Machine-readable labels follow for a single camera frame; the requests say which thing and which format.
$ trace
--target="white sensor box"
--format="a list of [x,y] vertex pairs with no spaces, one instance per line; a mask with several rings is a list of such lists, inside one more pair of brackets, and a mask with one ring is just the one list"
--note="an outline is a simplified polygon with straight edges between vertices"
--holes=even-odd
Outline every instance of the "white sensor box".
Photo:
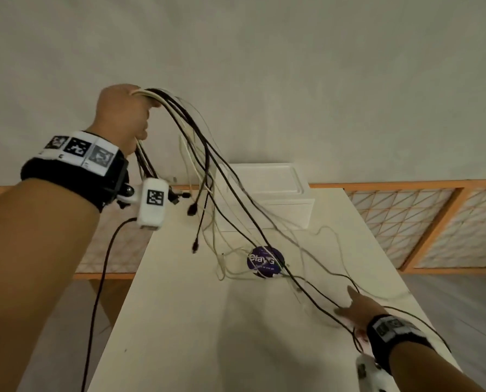
[[[296,165],[231,164],[230,167],[239,176],[243,187],[254,201],[275,215],[269,214],[269,217],[279,229],[287,230],[285,224],[292,230],[308,228],[314,198],[305,177]],[[222,173],[258,225],[261,228],[273,228],[239,188],[231,171],[223,165],[216,171],[217,187],[214,191],[214,199],[221,212],[239,229],[242,228],[241,224],[249,229],[256,228],[238,203]],[[221,231],[235,231],[219,212],[216,212],[216,222]]]

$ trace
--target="bundle of cables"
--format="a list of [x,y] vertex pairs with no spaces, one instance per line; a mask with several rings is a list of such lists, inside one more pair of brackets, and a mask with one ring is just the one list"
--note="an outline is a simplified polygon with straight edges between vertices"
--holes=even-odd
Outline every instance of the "bundle of cables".
[[[214,190],[216,183],[215,183],[215,180],[214,180],[214,177],[213,177],[213,174],[212,174],[212,170],[211,170],[211,168],[214,166],[217,170],[217,173],[225,181],[227,188],[230,190],[230,192],[232,193],[233,197],[236,199],[236,201],[239,204],[239,206],[241,207],[241,209],[245,212],[245,214],[250,219],[250,221],[252,222],[255,229],[259,232],[260,238],[264,242],[264,245],[262,245],[261,248],[263,248],[268,253],[268,255],[270,257],[272,257],[278,264],[281,265],[282,276],[289,278],[292,281],[292,283],[294,283],[297,290],[299,292],[301,292],[302,294],[304,294],[319,311],[321,311],[323,314],[325,314],[325,316],[328,316],[334,322],[336,322],[339,326],[341,326],[343,329],[345,329],[351,335],[352,341],[353,341],[354,346],[357,349],[357,351],[359,353],[362,353],[363,347],[362,347],[360,341],[358,340],[358,338],[356,336],[355,329],[348,327],[342,321],[340,321],[337,317],[335,317],[330,312],[328,312],[327,310],[322,308],[321,305],[319,305],[319,303],[309,294],[309,292],[306,289],[306,284],[310,285],[318,294],[325,297],[325,299],[327,299],[328,301],[333,303],[336,307],[340,307],[340,306],[335,301],[333,301],[330,297],[326,296],[323,292],[321,292],[317,287],[314,286],[314,284],[309,282],[305,277],[302,277],[302,276],[299,276],[299,275],[294,275],[292,273],[292,271],[289,269],[289,267],[287,266],[287,264],[284,261],[278,259],[278,257],[274,254],[274,251],[271,250],[272,245],[270,244],[268,238],[266,237],[265,233],[263,232],[261,226],[256,222],[251,211],[245,205],[244,200],[247,204],[250,203],[251,206],[253,206],[257,211],[259,211],[259,213],[261,213],[266,218],[266,220],[272,225],[273,229],[275,231],[277,231],[284,239],[288,240],[290,243],[292,243],[294,246],[296,246],[299,249],[299,252],[300,252],[300,255],[301,255],[302,258],[303,258],[303,254],[306,254],[308,257],[310,257],[312,260],[314,260],[320,267],[322,267],[322,269],[325,272],[327,272],[329,275],[333,275],[335,277],[344,277],[344,278],[348,279],[350,281],[350,283],[354,286],[354,288],[357,290],[358,293],[360,293],[360,290],[363,290],[366,293],[368,293],[368,292],[366,290],[362,289],[360,286],[358,286],[357,283],[350,277],[348,272],[347,272],[347,275],[344,275],[344,274],[332,272],[331,270],[326,268],[324,266],[324,264],[321,261],[319,261],[312,253],[310,253],[307,249],[305,249],[304,247],[302,247],[299,244],[299,242],[295,238],[295,235],[291,231],[290,232],[292,233],[292,238],[289,237],[288,235],[286,235],[286,233],[283,230],[279,229],[277,224],[272,219],[272,217],[274,217],[276,219],[278,219],[278,217],[273,215],[270,211],[263,208],[261,205],[259,205],[252,198],[252,196],[245,190],[245,187],[241,183],[241,180],[240,180],[239,176],[237,175],[237,173],[233,170],[233,168],[230,166],[230,164],[227,163],[226,160],[221,156],[220,152],[215,148],[215,146],[213,146],[211,144],[211,142],[201,132],[199,126],[196,124],[194,119],[191,117],[191,115],[189,114],[187,109],[183,106],[183,104],[181,102],[182,99],[177,98],[177,97],[173,96],[172,94],[170,94],[169,92],[166,92],[162,89],[156,89],[156,88],[149,88],[149,89],[145,89],[145,90],[140,89],[140,90],[134,92],[133,95],[135,95],[135,96],[147,96],[147,97],[150,97],[150,98],[157,100],[167,110],[167,112],[170,114],[170,116],[174,120],[174,123],[176,124],[176,126],[178,127],[178,129],[181,133],[180,150],[181,150],[181,144],[184,144],[186,152],[187,152],[189,159],[190,159],[190,163],[192,164],[194,171],[196,172],[197,176],[200,179],[199,191],[198,191],[197,195],[195,196],[193,203],[189,206],[189,208],[187,210],[187,214],[189,216],[194,216],[194,215],[197,214],[197,212],[198,212],[198,201],[200,199],[200,196],[204,191],[207,192],[206,195],[205,195],[205,200],[203,202],[203,208],[202,208],[202,211],[201,211],[201,217],[200,217],[200,222],[199,222],[199,225],[198,225],[196,237],[195,237],[194,242],[192,244],[192,252],[193,253],[197,252],[198,247],[199,247],[199,234],[200,234],[200,232],[202,232],[206,229],[206,228],[202,228],[202,224],[204,223],[205,214],[208,213],[207,208],[208,208],[209,201],[212,202],[212,205],[215,209],[214,213],[223,217],[233,227],[233,229],[235,231],[237,231],[247,242],[249,242],[252,245],[252,248],[259,246],[259,241],[257,241],[258,243],[256,243],[255,240],[251,239],[247,234],[245,234],[238,227],[236,227],[234,225],[234,223],[231,220],[229,220],[223,214],[223,212],[221,212],[218,204],[214,200],[213,190]],[[199,145],[197,145],[195,143],[196,137],[198,138],[198,140],[200,142]],[[135,151],[135,155],[136,155],[136,160],[138,162],[138,165],[140,167],[140,175],[141,175],[142,179],[145,178],[145,177],[157,177],[156,171],[153,168],[152,164],[150,163],[148,156],[147,156],[146,152],[144,151],[141,143],[138,143],[138,147]],[[233,183],[231,183],[231,180],[233,182],[235,182],[235,184],[237,184],[238,188],[243,192],[246,199],[245,198],[242,199],[242,198],[239,197],[239,195],[237,194],[237,192],[235,191],[235,189],[233,187]],[[171,200],[171,202],[173,202],[173,200],[171,199],[172,198],[171,195],[177,196],[177,194],[172,192],[172,190],[169,190],[169,200]],[[214,221],[215,215],[213,214],[212,216],[213,217],[212,217],[211,223],[215,224],[215,221]],[[109,248],[107,250],[106,259],[105,259],[105,262],[104,262],[104,265],[103,265],[102,279],[100,281],[100,286],[99,286],[99,289],[98,289],[98,294],[97,294],[97,298],[96,298],[96,302],[95,302],[95,308],[93,310],[93,318],[91,319],[90,342],[89,342],[88,351],[87,351],[87,361],[86,361],[85,372],[84,372],[84,380],[83,380],[83,383],[82,383],[82,391],[85,388],[87,371],[88,371],[88,362],[89,362],[89,358],[90,358],[90,345],[92,343],[92,334],[93,334],[93,328],[94,328],[94,316],[96,315],[96,308],[98,306],[99,294],[101,292],[101,288],[102,288],[102,285],[103,285],[103,279],[104,279],[105,274],[106,274],[106,267],[107,267],[110,249],[112,247],[113,240],[116,237],[116,234],[118,233],[119,229],[124,224],[129,223],[129,222],[134,221],[134,220],[135,220],[135,218],[129,219],[129,220],[125,221],[124,223],[122,223],[122,225],[120,225],[118,227],[118,229],[115,231],[115,233],[114,233],[114,235],[113,235],[113,237],[112,237],[112,239],[109,243]],[[248,229],[246,229],[246,231],[249,235],[251,235],[251,232]],[[214,252],[214,254],[216,254],[216,256],[218,257],[218,261],[220,262],[220,256],[216,252],[214,241],[212,242],[212,246],[209,245],[209,247]],[[226,271],[225,266],[222,265],[221,263],[220,263],[220,265],[221,265],[223,274],[225,275],[225,271]],[[259,272],[259,266],[256,266],[255,269],[251,270],[251,271]],[[396,310],[396,311],[402,312],[404,314],[407,314],[409,316],[416,318],[417,320],[419,320],[420,322],[425,324],[427,327],[429,327],[430,330],[432,330],[434,333],[436,333],[436,335],[438,335],[441,338],[441,340],[445,344],[445,346],[448,347],[446,341],[442,338],[442,336],[440,336],[439,333],[437,333],[437,331],[435,331],[435,329],[433,329],[429,324],[427,324],[422,319],[418,318],[415,315],[410,314],[409,312],[400,310],[400,309],[395,308],[395,307],[386,306],[385,308],[388,308],[388,309],[391,309],[391,310]]]

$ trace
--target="wristband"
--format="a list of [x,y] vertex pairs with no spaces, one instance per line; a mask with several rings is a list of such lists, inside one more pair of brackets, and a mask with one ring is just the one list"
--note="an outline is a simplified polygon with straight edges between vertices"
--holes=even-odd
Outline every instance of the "wristband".
[[94,134],[77,131],[55,136],[22,167],[22,180],[34,177],[60,185],[87,199],[100,211],[127,181],[128,161],[117,146]]
[[400,342],[415,342],[434,349],[426,335],[413,323],[393,315],[375,316],[366,333],[376,362],[390,375],[390,352]]

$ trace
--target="circular sticker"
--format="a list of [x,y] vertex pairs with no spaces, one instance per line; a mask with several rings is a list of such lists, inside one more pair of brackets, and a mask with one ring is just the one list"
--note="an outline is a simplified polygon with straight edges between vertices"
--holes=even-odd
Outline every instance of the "circular sticker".
[[248,268],[254,270],[254,274],[259,277],[271,278],[278,275],[284,264],[285,258],[280,251],[270,246],[258,246],[247,256]]

